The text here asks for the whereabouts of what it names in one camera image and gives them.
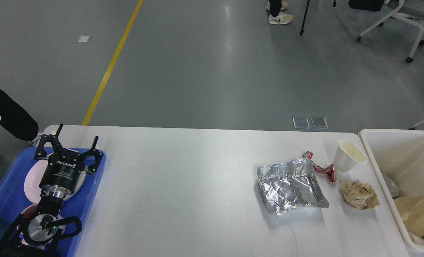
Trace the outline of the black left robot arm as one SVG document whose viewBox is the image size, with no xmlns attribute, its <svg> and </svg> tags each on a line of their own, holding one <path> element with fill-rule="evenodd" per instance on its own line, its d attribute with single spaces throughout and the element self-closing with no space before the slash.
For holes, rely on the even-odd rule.
<svg viewBox="0 0 424 257">
<path fill-rule="evenodd" d="M 0 257 L 70 257 L 104 168 L 96 148 L 72 150 L 57 132 L 23 150 L 0 183 Z"/>
</svg>

